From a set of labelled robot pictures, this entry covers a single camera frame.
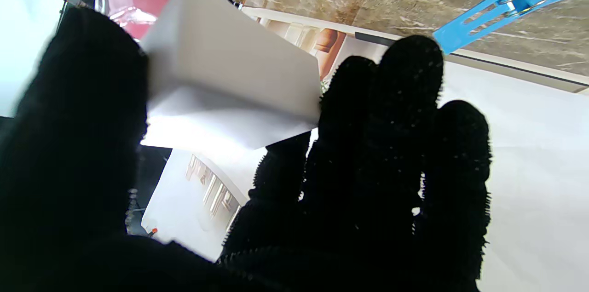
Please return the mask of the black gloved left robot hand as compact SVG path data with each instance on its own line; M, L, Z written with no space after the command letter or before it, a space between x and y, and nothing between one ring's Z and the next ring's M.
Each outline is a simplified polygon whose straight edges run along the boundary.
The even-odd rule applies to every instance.
M218 260L127 234L147 55L72 8L1 137L3 292L476 292L490 222L483 114L437 106L433 39L348 57L318 139L269 145Z

